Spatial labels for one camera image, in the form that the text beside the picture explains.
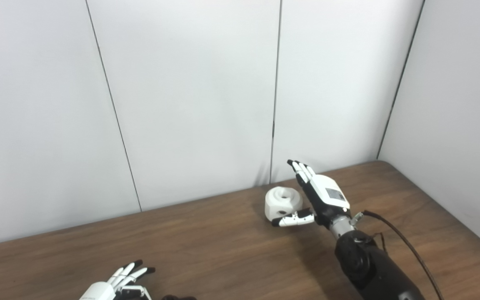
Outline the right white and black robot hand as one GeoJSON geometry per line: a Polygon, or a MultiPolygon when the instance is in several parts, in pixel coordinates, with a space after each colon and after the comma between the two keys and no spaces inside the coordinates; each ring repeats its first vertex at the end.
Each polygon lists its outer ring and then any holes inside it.
{"type": "Polygon", "coordinates": [[[350,204],[341,188],[332,178],[315,173],[302,162],[287,160],[295,172],[297,182],[307,197],[311,208],[288,213],[272,220],[274,227],[289,227],[316,223],[327,229],[341,218],[350,220],[350,204]]]}

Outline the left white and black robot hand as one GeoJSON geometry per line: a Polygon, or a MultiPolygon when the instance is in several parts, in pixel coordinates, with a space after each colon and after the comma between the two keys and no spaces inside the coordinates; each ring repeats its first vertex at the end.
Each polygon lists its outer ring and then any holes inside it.
{"type": "Polygon", "coordinates": [[[142,260],[136,260],[118,268],[107,281],[90,285],[80,300],[150,300],[147,288],[136,283],[145,275],[153,274],[156,269],[137,269],[142,264],[142,260]]]}

